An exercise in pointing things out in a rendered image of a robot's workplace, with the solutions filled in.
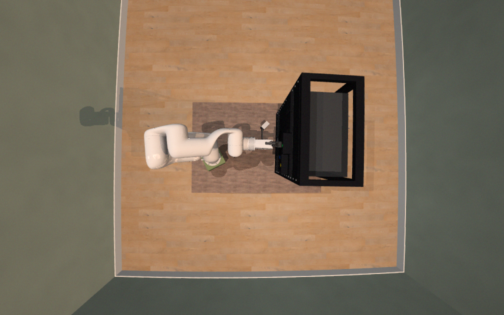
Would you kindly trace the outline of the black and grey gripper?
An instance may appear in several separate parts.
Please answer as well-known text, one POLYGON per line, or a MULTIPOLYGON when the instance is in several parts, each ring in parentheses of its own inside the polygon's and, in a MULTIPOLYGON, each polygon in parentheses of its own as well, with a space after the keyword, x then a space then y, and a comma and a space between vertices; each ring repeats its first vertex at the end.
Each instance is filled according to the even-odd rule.
POLYGON ((271 139, 255 139, 254 137, 254 150, 272 150, 273 147, 282 147, 282 141, 273 141, 271 139), (265 142, 266 141, 266 142, 265 142))

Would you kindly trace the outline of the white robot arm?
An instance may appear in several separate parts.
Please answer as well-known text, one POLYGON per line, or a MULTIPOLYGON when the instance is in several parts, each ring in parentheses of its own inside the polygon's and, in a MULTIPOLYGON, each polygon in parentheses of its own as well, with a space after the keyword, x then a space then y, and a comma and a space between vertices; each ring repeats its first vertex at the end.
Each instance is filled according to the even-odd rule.
POLYGON ((209 166, 216 166, 221 161, 217 139, 223 134, 227 134, 230 156, 254 151, 254 137, 243 137, 239 128, 220 128, 212 133, 188 132, 184 124, 167 124, 145 131, 146 164, 151 170, 159 170, 173 163, 201 159, 209 166))

